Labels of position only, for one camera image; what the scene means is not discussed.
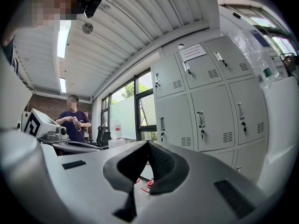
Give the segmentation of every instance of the person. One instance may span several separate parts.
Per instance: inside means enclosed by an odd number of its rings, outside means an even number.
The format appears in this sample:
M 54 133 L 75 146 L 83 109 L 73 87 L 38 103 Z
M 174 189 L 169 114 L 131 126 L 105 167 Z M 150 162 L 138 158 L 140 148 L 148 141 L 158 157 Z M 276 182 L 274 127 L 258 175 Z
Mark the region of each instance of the person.
M 92 124 L 85 113 L 78 110 L 79 98 L 77 96 L 69 96 L 66 103 L 69 110 L 62 112 L 55 122 L 66 128 L 70 140 L 85 143 L 84 128 L 89 128 Z
M 5 11 L 11 16 L 9 21 L 0 25 L 2 36 L 0 44 L 11 66 L 15 67 L 14 36 L 24 28 L 55 25 L 55 21 L 75 20 L 82 13 L 86 0 L 14 0 L 5 5 Z

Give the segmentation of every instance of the locker handle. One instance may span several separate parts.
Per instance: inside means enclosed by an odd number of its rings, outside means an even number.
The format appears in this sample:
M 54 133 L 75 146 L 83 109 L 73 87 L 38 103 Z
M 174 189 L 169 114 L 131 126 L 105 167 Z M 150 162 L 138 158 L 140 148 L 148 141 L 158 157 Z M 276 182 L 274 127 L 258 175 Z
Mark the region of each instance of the locker handle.
M 238 103 L 239 110 L 240 110 L 240 118 L 239 118 L 239 120 L 242 120 L 242 119 L 244 119 L 244 116 L 243 116 L 243 112 L 242 112 L 241 105 L 242 105 L 242 103 Z
M 164 117 L 159 117 L 160 122 L 161 122 L 161 131 L 165 130 L 165 126 L 164 126 Z
M 157 87 L 157 85 L 159 84 L 159 82 L 160 82 L 160 79 L 159 79 L 159 73 L 156 73 L 156 74 L 155 74 L 155 85 L 156 85 L 156 87 Z
M 183 62 L 183 67 L 184 67 L 184 70 L 187 71 L 191 75 L 191 68 L 190 68 L 188 62 Z
M 228 66 L 218 51 L 215 51 L 214 54 L 219 62 L 222 62 L 222 64 L 224 64 L 225 67 Z
M 199 115 L 199 123 L 200 123 L 200 125 L 199 125 L 199 127 L 200 128 L 204 128 L 204 127 L 206 127 L 206 125 L 204 124 L 204 112 L 203 111 L 197 111 L 197 114 Z

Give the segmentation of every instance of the round ceiling fixture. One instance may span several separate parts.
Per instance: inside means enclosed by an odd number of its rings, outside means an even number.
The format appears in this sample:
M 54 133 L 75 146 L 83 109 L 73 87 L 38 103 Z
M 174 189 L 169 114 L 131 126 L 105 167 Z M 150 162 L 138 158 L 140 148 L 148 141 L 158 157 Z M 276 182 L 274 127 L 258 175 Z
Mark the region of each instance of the round ceiling fixture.
M 179 46 L 178 46 L 179 49 L 182 49 L 182 48 L 184 48 L 184 47 L 185 47 L 184 44 L 179 44 Z
M 86 22 L 82 27 L 82 31 L 85 34 L 90 34 L 91 32 L 93 32 L 93 25 L 89 22 Z

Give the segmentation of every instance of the paper notice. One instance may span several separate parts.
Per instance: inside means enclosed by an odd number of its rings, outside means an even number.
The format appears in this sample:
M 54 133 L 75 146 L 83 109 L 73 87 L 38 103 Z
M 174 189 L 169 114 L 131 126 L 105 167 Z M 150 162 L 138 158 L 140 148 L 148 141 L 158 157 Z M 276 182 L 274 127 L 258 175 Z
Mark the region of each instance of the paper notice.
M 181 50 L 179 53 L 182 56 L 184 62 L 206 54 L 205 50 L 203 50 L 203 48 L 199 44 Z

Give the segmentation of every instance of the brick wall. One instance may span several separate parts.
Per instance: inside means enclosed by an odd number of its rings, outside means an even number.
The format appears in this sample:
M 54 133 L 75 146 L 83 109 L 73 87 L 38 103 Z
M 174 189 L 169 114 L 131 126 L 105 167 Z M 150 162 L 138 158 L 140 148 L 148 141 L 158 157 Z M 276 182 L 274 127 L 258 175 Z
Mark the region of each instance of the brick wall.
M 29 101 L 29 111 L 31 111 L 31 109 L 36 109 L 42 113 L 45 113 L 53 120 L 56 120 L 63 111 L 68 110 L 66 106 L 66 100 L 44 97 L 39 95 L 32 95 Z M 88 118 L 90 119 L 90 121 L 92 120 L 92 105 L 79 103 L 78 110 L 88 112 Z M 88 129 L 88 133 L 89 137 L 91 137 L 91 128 Z

